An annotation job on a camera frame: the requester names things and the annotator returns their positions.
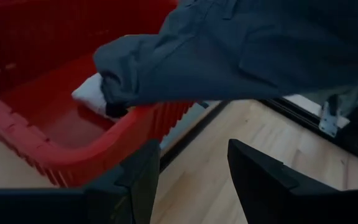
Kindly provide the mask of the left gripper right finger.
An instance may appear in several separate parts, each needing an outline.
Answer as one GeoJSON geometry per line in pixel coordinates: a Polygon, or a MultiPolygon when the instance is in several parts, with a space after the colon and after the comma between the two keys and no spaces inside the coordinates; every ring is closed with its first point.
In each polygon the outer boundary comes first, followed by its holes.
{"type": "Polygon", "coordinates": [[[337,192],[237,139],[227,159],[248,224],[317,224],[313,200],[337,192]]]}

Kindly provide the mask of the dark grey shorts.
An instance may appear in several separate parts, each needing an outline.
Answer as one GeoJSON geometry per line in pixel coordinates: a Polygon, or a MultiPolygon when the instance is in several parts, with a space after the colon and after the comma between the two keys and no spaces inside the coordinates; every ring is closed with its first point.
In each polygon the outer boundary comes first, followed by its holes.
{"type": "Polygon", "coordinates": [[[101,46],[110,110],[276,98],[358,83],[358,0],[190,0],[159,33],[101,46]]]}

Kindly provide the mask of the light orange wooden table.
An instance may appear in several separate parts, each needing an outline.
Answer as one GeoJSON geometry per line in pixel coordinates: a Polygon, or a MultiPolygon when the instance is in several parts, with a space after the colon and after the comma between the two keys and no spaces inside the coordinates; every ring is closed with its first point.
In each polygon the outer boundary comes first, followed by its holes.
{"type": "Polygon", "coordinates": [[[53,187],[46,177],[31,168],[0,141],[0,189],[53,187]]]}

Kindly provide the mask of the red plastic laundry bin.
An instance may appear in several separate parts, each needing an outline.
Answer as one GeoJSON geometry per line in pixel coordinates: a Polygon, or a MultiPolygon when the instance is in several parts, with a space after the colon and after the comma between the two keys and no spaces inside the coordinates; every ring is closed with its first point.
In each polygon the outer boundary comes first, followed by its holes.
{"type": "Polygon", "coordinates": [[[95,72],[93,52],[126,34],[158,32],[176,0],[0,0],[0,139],[53,185],[76,187],[191,108],[160,103],[117,122],[71,97],[95,72]]]}

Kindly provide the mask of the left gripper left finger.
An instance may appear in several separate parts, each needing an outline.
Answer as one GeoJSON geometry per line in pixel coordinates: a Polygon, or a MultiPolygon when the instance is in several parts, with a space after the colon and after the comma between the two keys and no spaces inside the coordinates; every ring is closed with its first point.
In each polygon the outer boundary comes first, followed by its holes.
{"type": "Polygon", "coordinates": [[[160,144],[147,141],[85,187],[88,224],[150,224],[160,171],[160,144]]]}

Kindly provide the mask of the white garment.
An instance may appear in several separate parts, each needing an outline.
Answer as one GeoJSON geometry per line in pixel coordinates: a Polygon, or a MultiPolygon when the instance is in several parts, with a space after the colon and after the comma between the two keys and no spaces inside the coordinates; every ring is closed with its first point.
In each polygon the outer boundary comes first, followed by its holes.
{"type": "Polygon", "coordinates": [[[108,105],[101,91],[102,76],[99,73],[87,78],[77,89],[71,93],[71,97],[92,112],[111,121],[117,121],[126,114],[118,110],[108,111],[108,105]]]}

